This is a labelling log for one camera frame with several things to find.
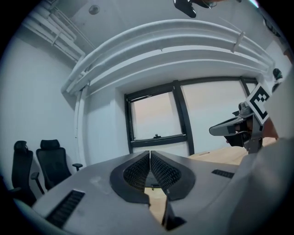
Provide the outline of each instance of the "office chair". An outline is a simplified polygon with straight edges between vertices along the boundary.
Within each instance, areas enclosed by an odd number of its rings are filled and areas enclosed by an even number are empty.
[[[58,140],[42,140],[36,154],[40,163],[47,190],[71,176],[66,162],[66,152],[61,148]],[[77,171],[83,165],[73,164]]]
[[[14,189],[9,190],[12,197],[17,198],[29,206],[32,206],[36,201],[36,197],[31,191],[28,178],[33,161],[33,152],[28,150],[26,141],[17,141],[14,144],[13,166],[12,166],[12,185]],[[44,191],[40,185],[39,172],[31,174],[31,179],[35,180],[41,193]]]

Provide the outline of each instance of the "wooden table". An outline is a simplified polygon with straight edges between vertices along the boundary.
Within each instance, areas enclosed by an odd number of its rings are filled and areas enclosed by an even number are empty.
[[[274,138],[264,138],[263,146],[272,144],[275,141],[276,140]],[[205,162],[240,165],[243,157],[247,154],[248,153],[245,148],[228,147],[204,153],[197,153],[191,155],[189,158]],[[165,210],[166,195],[161,189],[152,190],[151,188],[145,188],[145,193],[149,195],[151,204],[149,209],[151,213],[161,223]]]

